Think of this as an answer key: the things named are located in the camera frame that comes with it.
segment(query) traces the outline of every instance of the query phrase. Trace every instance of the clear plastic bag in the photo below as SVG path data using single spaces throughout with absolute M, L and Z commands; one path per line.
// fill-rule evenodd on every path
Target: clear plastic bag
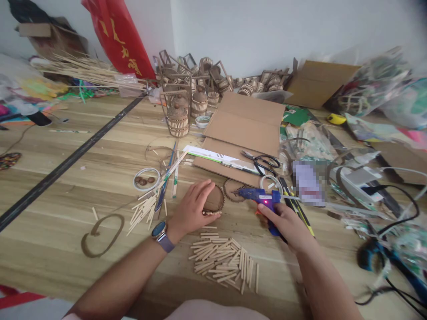
M 365 63 L 337 96 L 341 112 L 366 116 L 399 95 L 411 74 L 402 56 L 402 47 L 395 47 Z
M 417 130 L 427 127 L 427 78 L 414 79 L 380 109 L 401 126 Z

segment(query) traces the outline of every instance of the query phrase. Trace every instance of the cardboard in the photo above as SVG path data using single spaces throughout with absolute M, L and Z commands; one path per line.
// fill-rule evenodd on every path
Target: cardboard
M 407 168 L 427 174 L 427 152 L 413 149 L 400 143 L 371 142 L 372 147 L 381 151 L 380 156 L 390 167 Z M 426 177 L 415 172 L 396 170 L 396 173 L 405 183 L 426 184 Z
M 243 149 L 252 153 L 254 156 L 258 156 L 261 154 L 256 151 L 249 150 L 247 148 L 242 148 L 240 146 L 236 146 L 234 144 L 229 144 L 227 142 L 212 139 L 212 138 L 206 138 L 201 148 L 214 151 L 217 153 L 221 153 L 223 155 L 227 155 L 243 161 L 250 161 L 248 158 L 246 158 L 244 155 L 241 154 L 241 151 Z M 247 173 L 239 169 L 229 168 L 220 164 L 219 162 L 204 159 L 201 157 L 196 157 L 193 161 L 193 165 L 203 168 L 205 170 L 209 170 L 211 172 L 217 173 L 221 176 L 225 176 L 227 178 L 237 180 L 244 184 L 250 185 L 254 188 L 259 188 L 260 176 Z M 268 186 L 269 184 L 271 184 L 271 180 L 266 179 L 264 184 Z
M 278 158 L 284 111 L 283 104 L 227 92 L 203 135 Z
M 297 71 L 287 91 L 294 95 L 287 104 L 320 109 L 337 90 L 350 80 L 360 66 L 307 60 Z
M 75 57 L 85 56 L 87 40 L 77 33 L 47 23 L 25 23 L 16 28 L 19 35 L 27 37 L 37 54 L 45 59 L 57 59 L 69 53 Z

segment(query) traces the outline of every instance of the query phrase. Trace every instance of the smartwatch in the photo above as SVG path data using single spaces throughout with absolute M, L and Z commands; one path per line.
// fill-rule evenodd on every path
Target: smartwatch
M 168 236 L 166 235 L 167 230 L 167 224 L 166 221 L 162 221 L 157 226 L 154 227 L 153 231 L 151 232 L 151 236 L 154 240 L 156 240 L 163 250 L 165 250 L 167 253 L 171 252 L 173 248 L 175 247 L 172 242 L 170 242 Z

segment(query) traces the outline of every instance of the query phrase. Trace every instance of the watch face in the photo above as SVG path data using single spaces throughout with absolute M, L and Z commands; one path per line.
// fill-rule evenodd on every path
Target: watch face
M 157 226 L 154 227 L 153 232 L 151 232 L 151 236 L 158 236 L 166 227 L 166 222 L 162 221 Z

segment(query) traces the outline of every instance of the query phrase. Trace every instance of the watch strap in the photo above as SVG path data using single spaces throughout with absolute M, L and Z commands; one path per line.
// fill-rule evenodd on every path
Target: watch strap
M 158 239 L 157 242 L 160 243 L 161 247 L 167 252 L 171 252 L 175 248 L 174 244 L 170 242 L 166 232 L 163 233 Z

